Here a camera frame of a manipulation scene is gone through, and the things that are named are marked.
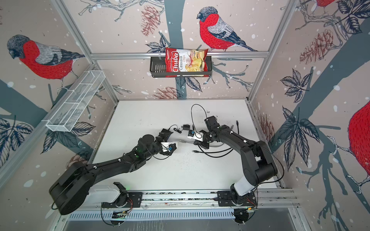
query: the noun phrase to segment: white tabletop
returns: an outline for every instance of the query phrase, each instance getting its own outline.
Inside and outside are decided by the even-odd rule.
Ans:
[[[130,152],[145,134],[154,137],[162,130],[177,124],[192,124],[190,108],[193,104],[202,105],[207,116],[215,116],[220,125],[234,125],[239,121],[240,135],[258,141],[257,132],[244,100],[160,100],[160,101],[120,101],[99,147],[94,163],[104,162]],[[193,119],[198,131],[207,131],[204,111],[199,106],[193,107]],[[187,131],[174,132],[169,142],[187,140]],[[208,151],[229,148],[211,147]],[[194,153],[198,147],[188,143],[178,143],[175,152],[166,160],[151,158],[140,169],[99,182],[122,183],[128,190],[221,190],[230,188],[242,176],[240,154],[232,151],[222,158],[211,158],[203,153]],[[276,188],[275,183],[262,184],[260,188]]]

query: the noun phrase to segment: red and white snack bag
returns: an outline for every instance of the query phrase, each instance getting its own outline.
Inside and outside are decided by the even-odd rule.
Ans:
[[[208,49],[206,50],[184,50],[166,48],[166,71],[167,72],[194,72],[208,71],[205,59]],[[184,75],[208,77],[208,75]],[[167,75],[166,77],[177,77],[177,75]]]

